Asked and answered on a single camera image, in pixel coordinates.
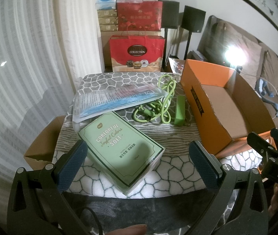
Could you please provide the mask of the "person's hand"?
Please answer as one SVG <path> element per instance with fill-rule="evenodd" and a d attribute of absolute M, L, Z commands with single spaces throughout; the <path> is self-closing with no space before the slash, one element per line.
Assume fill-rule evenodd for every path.
<path fill-rule="evenodd" d="M 137 224 L 123 229 L 117 229 L 106 233 L 106 235 L 145 235 L 147 232 L 146 224 Z"/>

